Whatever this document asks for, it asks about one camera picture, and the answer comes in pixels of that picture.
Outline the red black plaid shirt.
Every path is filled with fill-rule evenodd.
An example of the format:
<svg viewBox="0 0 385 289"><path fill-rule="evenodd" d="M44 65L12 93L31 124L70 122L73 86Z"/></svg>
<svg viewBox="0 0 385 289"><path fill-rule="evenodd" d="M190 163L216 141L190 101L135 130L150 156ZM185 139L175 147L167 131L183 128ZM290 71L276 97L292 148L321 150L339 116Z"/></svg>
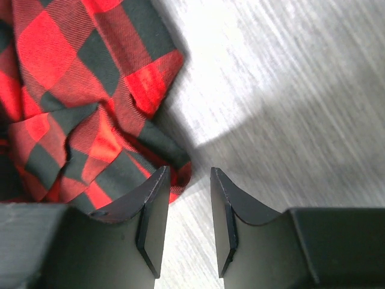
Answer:
<svg viewBox="0 0 385 289"><path fill-rule="evenodd" d="M1 201L85 213L189 155L152 121L183 55L150 1L1 2Z"/></svg>

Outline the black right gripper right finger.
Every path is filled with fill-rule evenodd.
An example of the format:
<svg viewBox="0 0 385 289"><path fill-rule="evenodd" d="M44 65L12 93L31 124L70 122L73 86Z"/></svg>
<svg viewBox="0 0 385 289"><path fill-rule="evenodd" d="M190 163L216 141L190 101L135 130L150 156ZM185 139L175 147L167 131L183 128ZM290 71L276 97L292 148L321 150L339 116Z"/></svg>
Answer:
<svg viewBox="0 0 385 289"><path fill-rule="evenodd" d="M218 274L226 288L383 288L383 208L280 213L211 169Z"/></svg>

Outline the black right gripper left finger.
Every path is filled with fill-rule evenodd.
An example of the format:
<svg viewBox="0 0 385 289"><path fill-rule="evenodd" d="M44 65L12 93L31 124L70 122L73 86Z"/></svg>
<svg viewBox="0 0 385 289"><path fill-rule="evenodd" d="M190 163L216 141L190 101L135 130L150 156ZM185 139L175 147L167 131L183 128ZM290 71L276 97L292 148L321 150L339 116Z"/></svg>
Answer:
<svg viewBox="0 0 385 289"><path fill-rule="evenodd" d="M85 214L63 204L1 205L2 288L153 288L160 277L170 169Z"/></svg>

